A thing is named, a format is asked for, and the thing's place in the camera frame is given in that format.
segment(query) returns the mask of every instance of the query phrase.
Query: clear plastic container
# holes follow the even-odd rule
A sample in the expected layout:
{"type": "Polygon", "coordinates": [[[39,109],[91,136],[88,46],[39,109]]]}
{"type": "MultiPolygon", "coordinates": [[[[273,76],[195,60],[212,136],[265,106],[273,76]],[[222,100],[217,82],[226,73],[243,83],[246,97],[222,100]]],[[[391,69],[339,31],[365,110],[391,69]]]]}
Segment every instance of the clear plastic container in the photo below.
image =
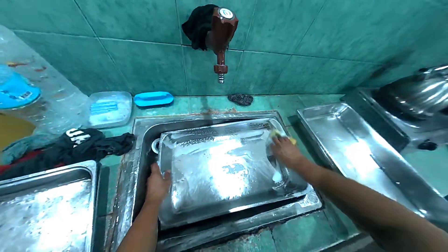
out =
{"type": "Polygon", "coordinates": [[[89,97],[2,25],[0,62],[26,78],[30,86],[41,90],[35,102],[0,112],[31,122],[40,133],[62,134],[87,125],[91,104],[89,97]]]}
{"type": "Polygon", "coordinates": [[[128,92],[99,92],[90,96],[89,123],[91,128],[116,127],[126,124],[131,117],[132,96],[128,92]]]}

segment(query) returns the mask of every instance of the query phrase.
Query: red cloth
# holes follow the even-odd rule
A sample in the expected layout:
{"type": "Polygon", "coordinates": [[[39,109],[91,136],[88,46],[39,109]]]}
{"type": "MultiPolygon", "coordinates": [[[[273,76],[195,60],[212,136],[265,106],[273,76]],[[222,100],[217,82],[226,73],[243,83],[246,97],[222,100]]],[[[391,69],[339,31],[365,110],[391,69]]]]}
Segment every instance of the red cloth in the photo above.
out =
{"type": "MultiPolygon", "coordinates": [[[[15,160],[10,165],[0,165],[0,174],[3,173],[4,171],[8,170],[9,168],[14,166],[15,164],[18,164],[18,163],[23,162],[25,160],[31,159],[31,158],[37,156],[38,154],[40,154],[42,152],[43,152],[42,149],[33,150],[33,151],[30,151],[30,152],[27,152],[23,157],[15,160]]],[[[59,163],[59,164],[55,165],[53,168],[61,167],[61,166],[64,166],[64,165],[65,165],[64,163],[59,163]]]]}

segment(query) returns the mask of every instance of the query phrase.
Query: faucet handle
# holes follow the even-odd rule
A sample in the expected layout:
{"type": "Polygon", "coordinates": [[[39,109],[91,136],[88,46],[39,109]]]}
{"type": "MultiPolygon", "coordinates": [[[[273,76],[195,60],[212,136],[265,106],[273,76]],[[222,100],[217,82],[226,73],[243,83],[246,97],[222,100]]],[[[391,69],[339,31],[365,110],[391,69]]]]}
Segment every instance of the faucet handle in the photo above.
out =
{"type": "Polygon", "coordinates": [[[213,51],[223,51],[233,38],[238,26],[238,18],[226,8],[214,8],[211,18],[213,51]]]}

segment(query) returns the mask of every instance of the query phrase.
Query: stainless steel pot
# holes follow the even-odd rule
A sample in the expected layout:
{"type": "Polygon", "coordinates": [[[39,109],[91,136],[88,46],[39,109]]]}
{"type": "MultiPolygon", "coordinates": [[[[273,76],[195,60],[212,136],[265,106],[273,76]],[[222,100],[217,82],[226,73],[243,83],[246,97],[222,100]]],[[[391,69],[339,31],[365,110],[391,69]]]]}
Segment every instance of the stainless steel pot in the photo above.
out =
{"type": "Polygon", "coordinates": [[[380,88],[377,97],[403,114],[432,117],[448,107],[448,65],[420,69],[380,88]]]}

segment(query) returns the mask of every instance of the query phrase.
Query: blue soap dish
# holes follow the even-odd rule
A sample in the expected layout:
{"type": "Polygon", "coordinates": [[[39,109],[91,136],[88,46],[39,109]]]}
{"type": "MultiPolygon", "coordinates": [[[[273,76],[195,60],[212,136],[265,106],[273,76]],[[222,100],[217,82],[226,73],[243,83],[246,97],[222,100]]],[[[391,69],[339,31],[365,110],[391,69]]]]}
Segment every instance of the blue soap dish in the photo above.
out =
{"type": "Polygon", "coordinates": [[[174,100],[168,92],[147,92],[134,96],[134,103],[139,107],[156,106],[171,103],[174,100]]]}

